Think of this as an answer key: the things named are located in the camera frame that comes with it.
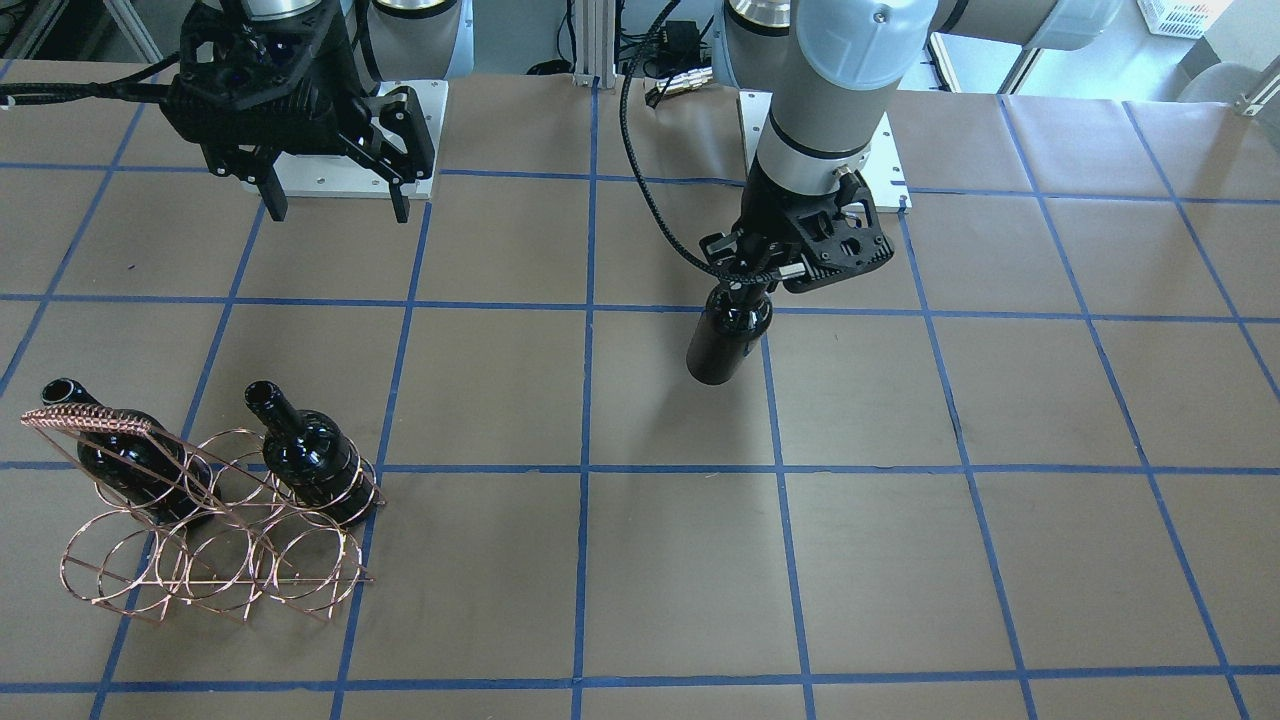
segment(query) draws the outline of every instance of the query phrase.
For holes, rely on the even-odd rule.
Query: black cable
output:
[[[0,85],[0,105],[56,105],[86,97],[105,97],[128,102],[161,102],[164,100],[164,94],[160,92],[161,86],[146,85],[141,81],[177,61],[178,54],[174,53],[154,65],[106,83],[20,82]]]
[[[556,26],[556,56],[561,60],[568,63],[568,58],[564,56],[564,51],[559,47],[559,36],[564,32],[564,23],[568,22],[568,9],[564,9],[564,14],[561,15],[561,22]]]
[[[577,65],[577,33],[573,32],[573,0],[564,0],[564,19],[568,22],[568,54],[570,61]],[[556,49],[559,50],[559,33],[556,35]]]
[[[383,82],[383,72],[378,68],[378,58],[374,55],[374,44],[369,38],[369,4],[372,0],[356,0],[356,42],[360,44],[361,55],[365,59],[365,69],[375,83]]]
[[[671,0],[667,6],[658,13],[658,18],[654,19],[653,26],[649,27],[649,32],[645,33],[644,41],[640,44],[641,51],[652,46],[658,40],[658,33],[662,29],[662,23],[666,22],[671,12],[680,5],[681,0]],[[771,273],[759,273],[754,275],[739,275],[733,273],[726,273],[717,268],[710,266],[701,258],[698,258],[689,251],[680,240],[676,238],[676,233],[671,231],[667,222],[662,218],[662,211],[658,210],[658,202],[653,199],[653,192],[649,190],[649,183],[644,179],[644,173],[640,172],[640,163],[636,160],[636,150],[631,143],[631,129],[627,127],[627,99],[631,96],[631,81],[635,78],[636,67],[639,63],[631,63],[627,69],[626,77],[622,81],[622,97],[618,101],[618,122],[622,126],[622,147],[627,151],[627,163],[631,164],[631,174],[636,178],[636,184],[640,186],[640,193],[644,195],[645,205],[649,206],[649,213],[653,214],[653,219],[658,223],[658,229],[662,231],[662,236],[667,238],[667,242],[684,258],[690,265],[698,268],[699,270],[707,273],[708,275],[723,282],[723,283],[739,283],[739,284],[768,284],[778,282],[782,279],[776,270]]]

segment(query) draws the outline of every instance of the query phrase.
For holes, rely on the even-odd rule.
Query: white mounting plate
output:
[[[737,94],[739,118],[742,120],[742,151],[748,170],[755,159],[755,146],[760,143],[760,128],[769,117],[771,92],[742,90]],[[867,156],[863,177],[872,188],[876,209],[881,213],[897,213],[900,208],[911,209],[911,193],[906,190],[906,176],[897,158],[897,143],[888,115],[881,118],[872,140],[872,151]]]
[[[379,94],[393,87],[407,85],[417,92],[417,100],[426,114],[426,127],[431,131],[435,154],[440,154],[440,129],[444,127],[444,106],[449,97],[449,83],[443,79],[415,79],[404,82],[384,82]],[[397,146],[403,149],[399,138],[388,133]],[[387,182],[372,170],[366,170],[342,156],[282,154],[275,161],[275,174],[280,177],[284,195],[289,197],[387,197]],[[413,184],[404,184],[404,196],[416,200],[431,199],[431,184],[435,179],[435,167],[431,177]],[[247,190],[257,192],[251,184]]]

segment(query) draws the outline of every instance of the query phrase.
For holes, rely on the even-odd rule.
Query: wine rack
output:
[[[109,506],[72,536],[59,564],[67,591],[91,605],[152,624],[163,623],[174,605],[247,623],[253,607],[275,601],[328,621],[357,585],[374,580],[358,538],[324,514],[325,507],[300,503],[265,469],[262,436],[252,430],[225,430],[191,445],[136,414],[76,402],[26,413],[22,424],[92,479]],[[95,433],[150,442],[180,468],[180,478],[129,462],[96,445]],[[77,443],[163,480],[169,486],[165,495],[187,493],[197,510],[178,523],[157,524],[146,512],[148,503],[131,503],[90,474],[77,460]],[[367,502],[384,505],[372,480],[374,468],[361,457],[351,487],[333,503],[372,487],[365,491]],[[154,502],[164,502],[164,496]]]

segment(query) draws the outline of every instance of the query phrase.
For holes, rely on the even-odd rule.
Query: metal frame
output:
[[[573,32],[577,36],[577,56],[573,59],[573,82],[613,90],[618,82],[613,37],[617,17],[613,0],[575,0]]]
[[[143,60],[147,63],[159,63],[164,59],[160,47],[156,45],[155,38],[151,37],[151,32],[147,31],[147,26],[142,22],[133,3],[129,0],[102,0],[102,5],[106,6],[106,12],[115,19],[120,33],[124,35],[124,38],[129,41],[129,45],[133,46],[133,50]]]
[[[1009,68],[1005,81],[1000,83],[1000,90],[996,91],[996,95],[1018,95],[1018,91],[1027,83],[1027,77],[1032,74],[1032,69],[1036,68],[1036,63],[1039,61],[1043,54],[1043,47],[1023,47],[1023,51],[1018,54],[1018,59],[1014,60],[1014,67]]]
[[[1252,118],[1261,113],[1262,108],[1277,94],[1280,94],[1280,56],[1271,60],[1267,69],[1262,70],[1262,77],[1258,78],[1257,85],[1248,92],[1242,94],[1235,101],[1235,113]]]
[[[929,42],[924,46],[929,56],[933,59],[934,74],[938,77],[940,90],[946,92],[964,92],[960,90],[960,77],[956,74],[956,68],[951,63],[951,54],[947,53],[946,42],[943,42],[943,36],[940,32],[929,33]]]

